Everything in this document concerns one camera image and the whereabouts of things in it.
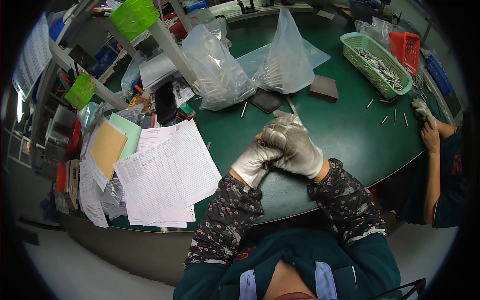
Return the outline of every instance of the green workbench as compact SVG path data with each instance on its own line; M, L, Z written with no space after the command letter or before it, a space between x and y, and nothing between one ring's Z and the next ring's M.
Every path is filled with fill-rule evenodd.
M335 157L344 163L346 171L366 186L372 186L388 177L423 151L419 132L420 124L410 108L412 97L404 95L391 104L380 103L381 94L344 56L340 36L355 32L352 21L336 15L330 21L315 15L316 12L293 14L304 39L332 58L315 68L317 75L336 80L338 101L333 104L308 96L309 87L304 88L291 99L312 141L320 147L326 158ZM228 39L233 57L238 58L272 42L278 15L235 22L229 26ZM112 91L120 90L119 80L107 84ZM429 102L435 103L432 95L425 92ZM369 109L368 103L374 99ZM200 100L193 99L188 104L197 111L200 134L204 142L211 142L210 154L222 175L230 170L230 165L243 153L264 125L273 119L254 105L248 105L243 119L240 118L243 103L218 112L199 110ZM397 121L394 121L394 109ZM285 103L280 110L291 113ZM433 113L438 116L438 107L433 105ZM405 125L403 113L408 119ZM388 119L380 125L384 117ZM307 179L282 170L269 173L260 185L263 192L262 204L265 216L260 223L270 222L306 213L316 209L316 202L307 196ZM204 215L213 197L195 204L197 220ZM161 232L157 227L130 226L126 216L110 222L113 227L133 230ZM194 231L197 224L188 223L182 231Z

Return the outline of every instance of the gloved hand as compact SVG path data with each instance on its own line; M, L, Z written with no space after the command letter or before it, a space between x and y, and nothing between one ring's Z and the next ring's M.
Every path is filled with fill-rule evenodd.
M435 126L437 126L437 119L433 117L432 112L428 108L428 105L425 103L425 101L415 98L412 100L412 107L414 109L413 114L415 117L426 122L427 116L430 116L430 118L435 121Z
M283 151L283 156L273 165L309 179L315 178L324 164L322 150L312 142L298 117L283 111L273 114L275 120L264 127L261 137L262 141Z
M256 140L251 142L247 150L240 155L232 165L232 169L250 187L256 189L268 173L268 170L263 168L263 164L271 160L279 159L282 154L280 149L273 146L260 146L260 141Z

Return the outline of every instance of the floral arm sleeve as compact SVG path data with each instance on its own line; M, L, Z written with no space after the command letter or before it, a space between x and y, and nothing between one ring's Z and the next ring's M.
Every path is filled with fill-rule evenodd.
M253 190L227 174L218 183L214 199L195 232L183 263L227 264L237 255L243 236L264 216L262 191Z
M330 171L321 182L311 181L309 196L331 219L343 241L349 244L372 233L386 235L385 221L372 202L372 194L343 170L343 163L331 158Z

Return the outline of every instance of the fluorescent light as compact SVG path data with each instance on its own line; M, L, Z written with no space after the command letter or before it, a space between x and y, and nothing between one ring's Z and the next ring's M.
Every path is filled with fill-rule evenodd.
M24 115L24 113L22 112L23 102L24 102L23 93L19 92L18 98L17 98L17 123L20 123L20 121L22 120L22 116Z

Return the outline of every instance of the light blue collar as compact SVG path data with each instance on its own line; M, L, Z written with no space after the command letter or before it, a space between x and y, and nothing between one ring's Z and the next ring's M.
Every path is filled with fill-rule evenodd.
M317 289L317 298L322 300L337 299L332 269L326 263L315 263L315 288ZM248 270L240 276L240 300L256 299L255 271Z

